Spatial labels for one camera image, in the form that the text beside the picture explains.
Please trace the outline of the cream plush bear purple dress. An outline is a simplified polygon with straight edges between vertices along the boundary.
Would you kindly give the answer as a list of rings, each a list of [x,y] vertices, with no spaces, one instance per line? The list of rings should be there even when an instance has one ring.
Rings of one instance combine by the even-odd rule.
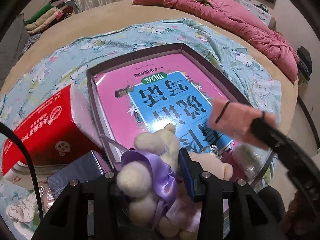
[[[128,211],[133,224],[156,228],[165,237],[196,239],[201,203],[187,194],[178,176],[180,142],[174,124],[134,139],[134,150],[123,153],[117,186],[131,200]]]

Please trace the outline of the round tan bed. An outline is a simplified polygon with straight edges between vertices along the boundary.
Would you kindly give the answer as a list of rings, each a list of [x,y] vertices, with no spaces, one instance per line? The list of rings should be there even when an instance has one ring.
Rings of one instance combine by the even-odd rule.
[[[76,38],[107,33],[133,24],[179,18],[191,18],[245,46],[250,55],[268,71],[272,76],[272,79],[280,81],[282,100],[281,123],[279,125],[279,129],[284,134],[288,134],[295,114],[298,96],[298,83],[292,83],[264,54],[256,50],[253,46],[237,35],[196,16],[176,9],[134,5],[130,0],[110,3],[101,7],[86,10],[45,31],[35,45],[33,45],[12,67],[6,77],[4,85],[1,88],[1,94],[7,93],[24,73],[31,70],[31,68],[33,68],[35,64],[40,62],[44,57],[50,55],[58,48],[71,43]]]

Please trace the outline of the Hello Kitty blue sheet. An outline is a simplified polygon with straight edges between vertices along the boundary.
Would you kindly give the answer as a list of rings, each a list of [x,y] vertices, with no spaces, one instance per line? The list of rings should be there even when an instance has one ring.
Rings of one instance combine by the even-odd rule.
[[[80,37],[48,56],[36,46],[11,70],[16,83],[3,98],[1,120],[15,128],[40,103],[72,83],[87,95],[86,71],[137,50],[182,42],[203,56],[244,94],[253,107],[280,113],[281,84],[273,80],[249,50],[189,18],[134,24],[123,29]]]

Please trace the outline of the blue shiny small box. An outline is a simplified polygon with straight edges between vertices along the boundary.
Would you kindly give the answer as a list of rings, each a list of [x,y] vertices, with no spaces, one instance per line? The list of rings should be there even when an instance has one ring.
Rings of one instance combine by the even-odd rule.
[[[71,180],[93,181],[111,169],[100,153],[90,151],[47,178],[54,199],[57,199]]]

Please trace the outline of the dark clothes pile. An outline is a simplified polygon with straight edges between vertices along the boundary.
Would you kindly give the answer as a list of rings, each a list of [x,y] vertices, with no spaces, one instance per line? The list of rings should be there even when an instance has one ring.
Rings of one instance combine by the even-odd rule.
[[[304,76],[304,79],[309,81],[312,74],[311,54],[303,46],[298,48],[297,54],[299,56],[298,70]]]

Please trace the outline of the pink fuzzy cloth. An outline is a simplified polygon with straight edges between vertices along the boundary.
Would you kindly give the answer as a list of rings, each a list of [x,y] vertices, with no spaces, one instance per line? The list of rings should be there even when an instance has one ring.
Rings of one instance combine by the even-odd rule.
[[[210,99],[212,110],[207,121],[207,126],[221,132],[237,142],[256,146],[267,150],[268,146],[256,138],[250,131],[250,125],[255,118],[265,118],[267,124],[276,127],[276,116],[263,112],[238,102],[226,101],[215,98]]]

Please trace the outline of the stack of folded clothes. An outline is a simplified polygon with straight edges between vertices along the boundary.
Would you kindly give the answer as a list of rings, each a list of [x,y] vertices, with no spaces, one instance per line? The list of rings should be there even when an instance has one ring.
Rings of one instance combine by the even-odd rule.
[[[30,19],[24,20],[27,33],[31,36],[41,34],[61,21],[77,14],[78,8],[74,0],[51,0]]]

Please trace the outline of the white drawer cabinet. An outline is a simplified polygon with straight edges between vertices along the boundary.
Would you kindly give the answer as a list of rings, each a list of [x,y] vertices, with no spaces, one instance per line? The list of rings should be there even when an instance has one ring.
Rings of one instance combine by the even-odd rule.
[[[267,27],[270,26],[272,16],[263,10],[264,7],[261,8],[250,0],[239,0],[239,4],[245,7],[253,15],[257,16],[257,18],[259,18],[259,20],[261,20],[261,22],[263,22]]]

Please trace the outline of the red tissue box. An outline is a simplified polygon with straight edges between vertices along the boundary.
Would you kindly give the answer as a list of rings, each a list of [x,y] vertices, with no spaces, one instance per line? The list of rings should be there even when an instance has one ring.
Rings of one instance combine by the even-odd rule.
[[[14,132],[31,156],[39,183],[89,151],[103,151],[90,106],[75,85],[51,96]]]

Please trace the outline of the pink quilted comforter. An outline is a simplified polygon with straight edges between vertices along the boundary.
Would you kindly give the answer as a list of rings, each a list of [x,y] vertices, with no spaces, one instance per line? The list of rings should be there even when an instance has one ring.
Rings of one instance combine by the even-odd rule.
[[[196,0],[133,0],[133,3],[174,8],[217,25],[263,53],[291,82],[297,80],[299,57],[282,35],[269,29],[257,16],[233,0],[207,1],[208,4]]]

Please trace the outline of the grey quilted sofa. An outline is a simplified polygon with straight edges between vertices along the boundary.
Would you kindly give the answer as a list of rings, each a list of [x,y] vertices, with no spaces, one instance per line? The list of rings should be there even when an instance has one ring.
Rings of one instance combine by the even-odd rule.
[[[24,14],[19,14],[1,40],[1,87],[12,67],[41,37],[41,34],[31,36],[24,26]]]

